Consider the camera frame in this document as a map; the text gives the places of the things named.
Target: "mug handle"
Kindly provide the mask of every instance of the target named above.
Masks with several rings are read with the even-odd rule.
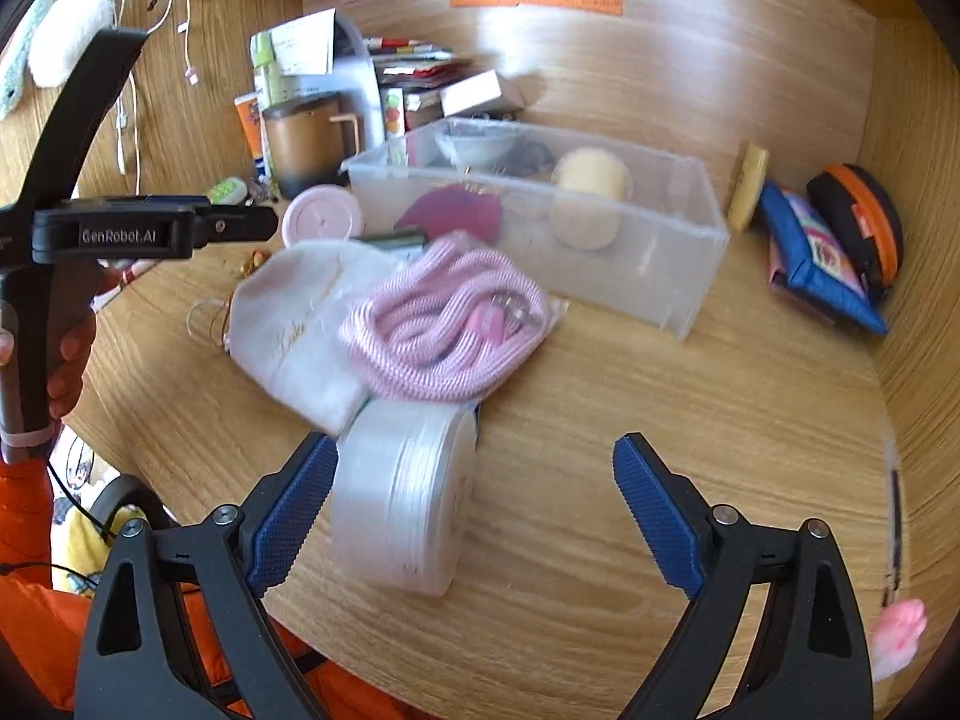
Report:
[[[353,153],[360,153],[360,122],[357,121],[357,114],[355,113],[342,113],[337,116],[330,117],[330,124],[337,124],[338,122],[350,122],[353,126]]]

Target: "metal bolt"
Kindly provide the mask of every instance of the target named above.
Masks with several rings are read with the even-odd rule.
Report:
[[[120,535],[126,536],[127,538],[139,536],[141,533],[143,533],[143,528],[146,524],[147,523],[139,517],[128,520],[127,523],[120,529]]]
[[[237,519],[237,514],[240,512],[237,511],[235,506],[221,506],[217,509],[216,512],[213,512],[213,521],[217,525],[229,525]]]
[[[816,536],[816,538],[826,538],[830,535],[830,527],[822,519],[811,519],[806,524],[806,529],[810,531],[811,536]]]
[[[740,512],[738,512],[733,506],[722,503],[719,506],[713,507],[713,519],[715,519],[721,525],[733,525],[734,522],[737,522],[738,519],[740,519]]]

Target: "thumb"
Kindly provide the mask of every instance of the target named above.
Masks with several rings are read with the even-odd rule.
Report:
[[[0,365],[6,365],[13,357],[13,333],[0,327]]]

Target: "brown mug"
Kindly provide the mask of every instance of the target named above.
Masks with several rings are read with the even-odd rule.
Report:
[[[340,95],[323,93],[289,100],[262,114],[280,194],[292,200],[318,184],[341,183],[340,165],[347,157],[342,124],[353,130],[353,153],[360,153],[356,114],[340,113]]]

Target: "black and orange case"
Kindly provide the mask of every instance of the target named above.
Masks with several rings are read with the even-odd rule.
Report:
[[[869,172],[850,164],[829,166],[810,180],[806,192],[860,275],[871,303],[880,303],[904,264],[904,228],[889,194]]]

